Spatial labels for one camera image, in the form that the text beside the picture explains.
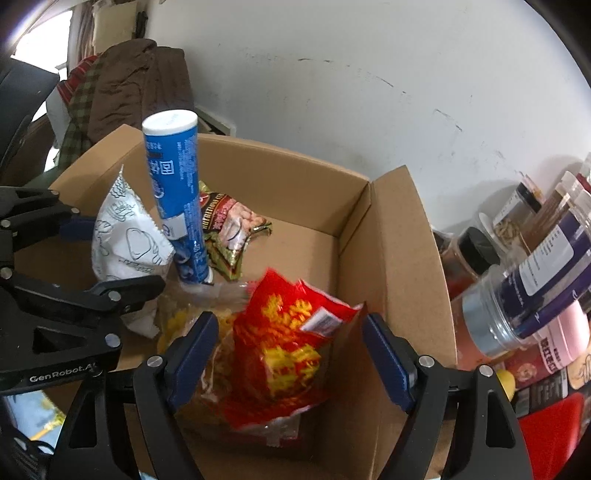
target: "white wall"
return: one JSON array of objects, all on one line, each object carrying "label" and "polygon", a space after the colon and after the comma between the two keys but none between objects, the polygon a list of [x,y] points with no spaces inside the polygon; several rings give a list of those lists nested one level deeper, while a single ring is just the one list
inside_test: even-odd
[{"label": "white wall", "polygon": [[408,165],[439,228],[591,150],[591,90],[524,0],[151,0],[148,35],[239,137],[372,178]]}]

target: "pink jar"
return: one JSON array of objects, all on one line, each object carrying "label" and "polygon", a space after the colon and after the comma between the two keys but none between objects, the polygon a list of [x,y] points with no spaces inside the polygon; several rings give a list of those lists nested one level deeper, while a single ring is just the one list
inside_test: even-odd
[{"label": "pink jar", "polygon": [[520,390],[574,362],[586,350],[589,336],[587,315],[576,301],[533,335],[537,345],[509,353],[495,369],[511,372]]}]

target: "silver bolt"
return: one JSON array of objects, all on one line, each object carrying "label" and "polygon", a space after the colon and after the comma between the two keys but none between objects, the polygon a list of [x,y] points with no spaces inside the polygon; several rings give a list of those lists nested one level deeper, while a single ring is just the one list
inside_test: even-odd
[{"label": "silver bolt", "polygon": [[423,355],[422,357],[419,357],[418,363],[425,368],[431,368],[433,365],[435,365],[435,360],[433,360],[433,358],[428,355]]},{"label": "silver bolt", "polygon": [[162,357],[158,355],[151,356],[147,362],[149,367],[156,368],[162,365]]},{"label": "silver bolt", "polygon": [[107,344],[107,346],[110,346],[111,348],[117,348],[119,347],[119,345],[121,345],[121,339],[114,333],[108,333],[105,336],[105,343]]},{"label": "silver bolt", "polygon": [[485,377],[492,377],[492,376],[493,376],[493,374],[495,373],[495,372],[494,372],[494,370],[493,370],[491,367],[489,367],[488,365],[481,365],[481,366],[478,368],[478,371],[479,371],[479,372],[480,372],[482,375],[484,375]]},{"label": "silver bolt", "polygon": [[119,293],[118,291],[115,291],[115,290],[110,291],[109,292],[109,298],[112,301],[120,301],[121,300],[121,293]]},{"label": "silver bolt", "polygon": [[8,267],[0,268],[0,277],[2,277],[4,280],[8,280],[10,277],[12,277],[12,270],[10,270]]}]

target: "barcode label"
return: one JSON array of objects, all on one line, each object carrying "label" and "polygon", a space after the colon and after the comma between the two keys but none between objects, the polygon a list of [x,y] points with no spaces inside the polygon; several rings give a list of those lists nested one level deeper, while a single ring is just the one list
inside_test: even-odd
[{"label": "barcode label", "polygon": [[333,332],[340,327],[343,321],[336,315],[333,315],[324,307],[320,307],[310,320],[300,327],[303,332],[313,332],[322,335],[323,337],[330,337]]},{"label": "barcode label", "polygon": [[515,415],[517,418],[525,417],[530,412],[530,389],[525,388],[517,392],[515,403]]}]

